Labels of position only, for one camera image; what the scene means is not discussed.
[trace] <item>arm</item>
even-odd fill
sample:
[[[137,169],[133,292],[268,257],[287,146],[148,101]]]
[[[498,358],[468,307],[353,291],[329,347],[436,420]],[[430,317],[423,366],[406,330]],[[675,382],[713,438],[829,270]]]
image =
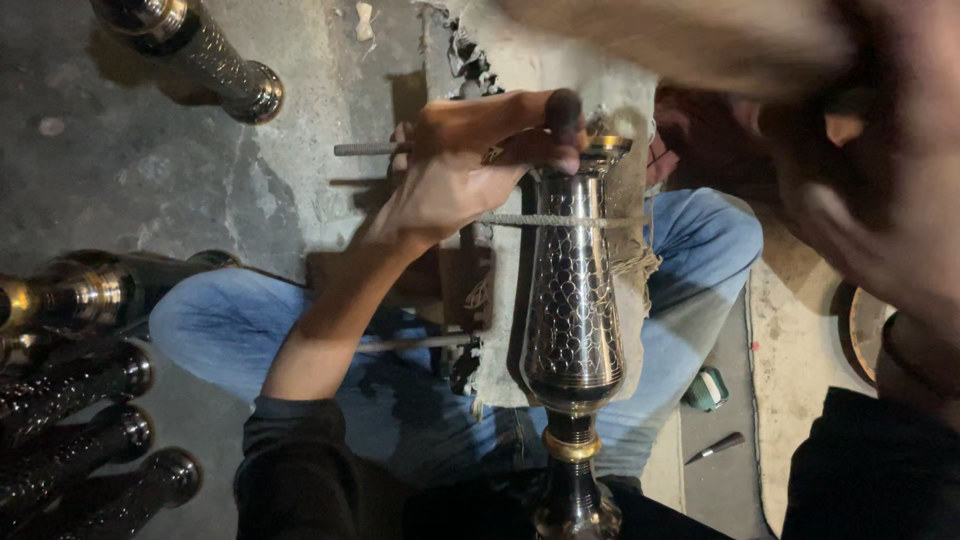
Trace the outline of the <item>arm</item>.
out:
[[[423,244],[411,237],[354,246],[341,271],[290,330],[261,395],[284,400],[332,398],[383,297],[424,251]]]
[[[405,174],[403,183],[291,330],[261,395],[332,398],[373,313],[413,260],[502,205],[531,163],[575,171],[584,121],[578,118],[579,100],[569,98],[570,92],[510,92],[471,102],[431,102],[415,131],[397,128],[397,140],[416,142],[411,156],[394,161],[395,172]],[[549,110],[551,120],[567,125],[545,131]],[[493,145],[502,152],[496,162],[485,162]]]
[[[760,118],[805,239],[899,310],[879,399],[831,389],[793,456],[784,540],[960,530],[960,4],[864,4],[880,76],[863,134],[830,143],[816,104]]]

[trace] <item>brass ring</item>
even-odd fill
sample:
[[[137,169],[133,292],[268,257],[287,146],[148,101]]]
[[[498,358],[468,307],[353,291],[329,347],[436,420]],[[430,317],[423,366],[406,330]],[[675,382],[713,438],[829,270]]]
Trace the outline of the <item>brass ring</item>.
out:
[[[596,433],[592,433],[592,435],[592,438],[585,443],[565,443],[554,437],[548,427],[543,429],[543,446],[550,452],[550,455],[560,461],[569,463],[586,461],[600,453],[600,437]]]
[[[590,151],[610,151],[617,150],[621,152],[630,152],[634,145],[634,140],[624,136],[616,135],[595,135],[589,138]]]
[[[26,325],[37,309],[37,298],[30,286],[17,278],[0,277],[0,289],[7,296],[9,314],[6,321],[0,321],[0,331],[9,331]]]

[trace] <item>black shirt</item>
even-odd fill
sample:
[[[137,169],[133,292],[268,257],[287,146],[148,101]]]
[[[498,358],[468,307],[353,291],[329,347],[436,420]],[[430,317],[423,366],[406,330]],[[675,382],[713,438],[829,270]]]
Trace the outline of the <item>black shirt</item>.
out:
[[[333,400],[258,398],[237,471],[241,539],[532,538],[539,472],[413,494],[355,456]],[[602,479],[621,538],[725,536]],[[793,456],[783,540],[960,538],[960,434],[903,405],[831,388]]]

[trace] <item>knee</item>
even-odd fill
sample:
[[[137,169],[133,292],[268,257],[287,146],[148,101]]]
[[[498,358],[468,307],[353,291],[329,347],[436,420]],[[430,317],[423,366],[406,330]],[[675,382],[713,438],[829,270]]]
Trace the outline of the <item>knee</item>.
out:
[[[710,241],[729,264],[749,267],[763,252],[763,229],[750,205],[714,189],[694,192],[701,199]]]
[[[249,281],[259,276],[242,268],[223,268],[191,276],[160,299],[150,313],[150,336],[170,354],[184,343],[187,334],[207,326],[211,313],[223,311],[230,295],[242,295]]]

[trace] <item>hand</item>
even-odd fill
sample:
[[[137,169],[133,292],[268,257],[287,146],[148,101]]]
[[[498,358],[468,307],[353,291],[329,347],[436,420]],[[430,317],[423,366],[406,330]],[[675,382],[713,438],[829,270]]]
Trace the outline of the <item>hand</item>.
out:
[[[815,104],[768,108],[760,129],[804,240],[960,347],[960,4],[864,6],[880,93],[863,134],[831,144]]]
[[[573,174],[586,147],[586,121],[570,90],[509,92],[472,101],[433,101],[393,172],[400,186],[376,215],[367,240],[401,243],[420,252],[506,202],[520,178],[549,163]]]

